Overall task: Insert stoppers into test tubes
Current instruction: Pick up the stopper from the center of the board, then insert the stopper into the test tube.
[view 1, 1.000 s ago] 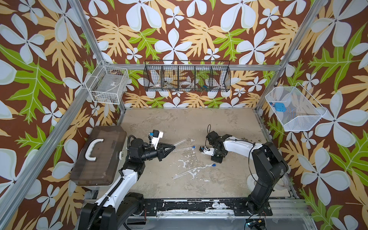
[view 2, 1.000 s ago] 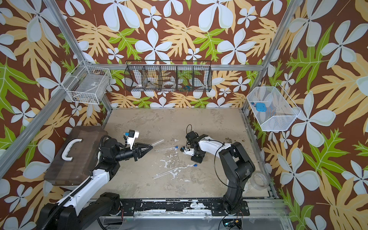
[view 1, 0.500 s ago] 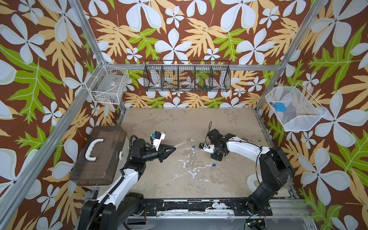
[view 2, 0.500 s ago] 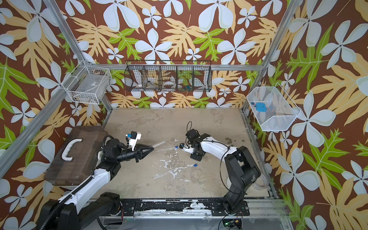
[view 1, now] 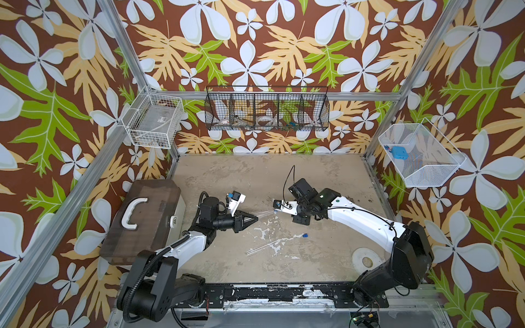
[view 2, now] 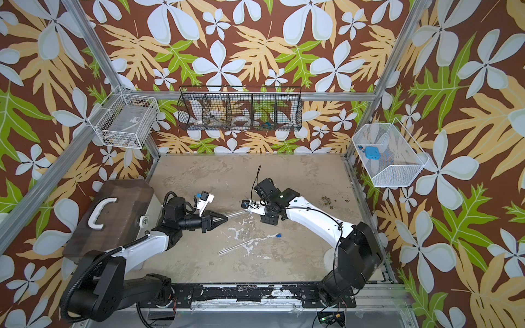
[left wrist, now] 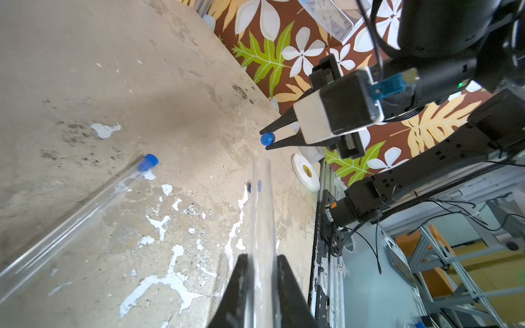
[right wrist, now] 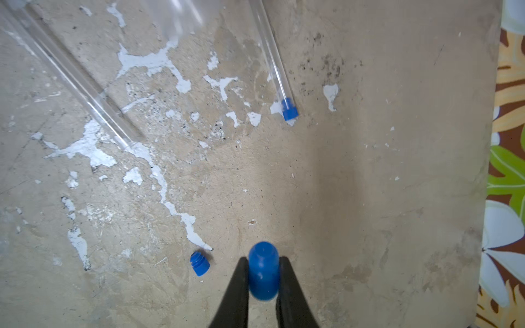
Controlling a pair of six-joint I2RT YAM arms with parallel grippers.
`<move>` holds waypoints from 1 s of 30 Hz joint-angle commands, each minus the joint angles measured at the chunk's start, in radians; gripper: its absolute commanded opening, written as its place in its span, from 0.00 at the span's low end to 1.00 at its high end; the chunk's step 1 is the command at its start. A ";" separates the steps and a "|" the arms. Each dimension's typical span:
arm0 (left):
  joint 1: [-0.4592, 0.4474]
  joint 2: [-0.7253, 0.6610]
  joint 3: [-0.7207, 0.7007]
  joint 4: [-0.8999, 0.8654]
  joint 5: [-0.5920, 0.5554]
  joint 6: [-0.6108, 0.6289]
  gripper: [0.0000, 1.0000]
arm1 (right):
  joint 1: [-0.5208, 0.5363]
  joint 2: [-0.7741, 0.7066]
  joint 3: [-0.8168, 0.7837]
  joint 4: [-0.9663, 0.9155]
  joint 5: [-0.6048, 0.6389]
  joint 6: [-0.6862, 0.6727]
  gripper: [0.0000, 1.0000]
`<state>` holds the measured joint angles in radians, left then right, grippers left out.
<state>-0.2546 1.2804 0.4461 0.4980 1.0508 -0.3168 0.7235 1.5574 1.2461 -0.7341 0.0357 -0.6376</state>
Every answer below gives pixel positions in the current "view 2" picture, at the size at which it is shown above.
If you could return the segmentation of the clear test tube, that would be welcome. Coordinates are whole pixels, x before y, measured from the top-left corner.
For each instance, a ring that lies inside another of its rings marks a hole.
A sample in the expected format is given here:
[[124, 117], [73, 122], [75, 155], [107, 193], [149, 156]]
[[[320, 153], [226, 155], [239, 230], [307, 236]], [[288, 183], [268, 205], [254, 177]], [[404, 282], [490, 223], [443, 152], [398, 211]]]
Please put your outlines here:
[[232, 247], [228, 247], [226, 249], [222, 249], [222, 250], [218, 251], [217, 254], [221, 256], [221, 255], [224, 255], [224, 254], [228, 254], [229, 252], [237, 250], [239, 248], [246, 248], [247, 253], [250, 254], [250, 252], [252, 251], [253, 247], [258, 245], [260, 242], [266, 241], [266, 240], [269, 240], [269, 239], [279, 239], [279, 238], [276, 238], [276, 235], [277, 234], [267, 235], [264, 238], [250, 239], [250, 240], [244, 241], [243, 243], [240, 243], [238, 245], [235, 245], [235, 246], [232, 246]]
[[234, 212], [234, 213], [228, 213], [226, 216], [227, 216], [229, 219], [234, 219], [234, 218], [236, 218], [236, 217], [239, 217], [239, 216], [241, 216], [241, 215], [245, 215], [245, 214], [247, 214], [247, 213], [249, 213], [248, 210], [246, 210], [246, 209], [242, 209], [242, 210], [237, 211], [237, 212]]

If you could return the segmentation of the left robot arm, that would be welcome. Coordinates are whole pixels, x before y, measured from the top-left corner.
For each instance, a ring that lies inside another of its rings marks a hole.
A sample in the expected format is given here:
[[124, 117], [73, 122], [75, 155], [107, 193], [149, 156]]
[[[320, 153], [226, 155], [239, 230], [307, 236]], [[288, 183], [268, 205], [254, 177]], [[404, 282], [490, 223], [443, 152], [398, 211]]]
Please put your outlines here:
[[172, 280], [149, 273], [126, 279], [126, 274], [155, 255], [173, 248], [186, 230], [212, 231], [228, 216], [206, 209], [212, 198], [202, 192], [194, 204], [170, 191], [161, 205], [159, 224], [143, 237], [113, 250], [92, 250], [79, 262], [60, 299], [60, 314], [70, 323], [102, 322], [114, 312], [143, 303], [168, 306], [172, 303]]

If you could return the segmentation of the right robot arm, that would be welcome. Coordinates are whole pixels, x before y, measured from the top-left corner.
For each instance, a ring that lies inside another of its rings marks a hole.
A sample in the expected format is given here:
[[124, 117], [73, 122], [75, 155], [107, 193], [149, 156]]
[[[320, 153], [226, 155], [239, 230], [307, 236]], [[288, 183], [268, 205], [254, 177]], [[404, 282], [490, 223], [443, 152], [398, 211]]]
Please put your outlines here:
[[362, 290], [384, 256], [373, 229], [360, 222], [351, 224], [318, 209], [293, 189], [279, 190], [267, 178], [253, 190], [260, 200], [249, 200], [245, 207], [261, 216], [264, 224], [277, 225], [288, 219], [309, 229], [334, 249], [332, 270], [318, 284], [319, 298], [326, 306], [351, 299]]

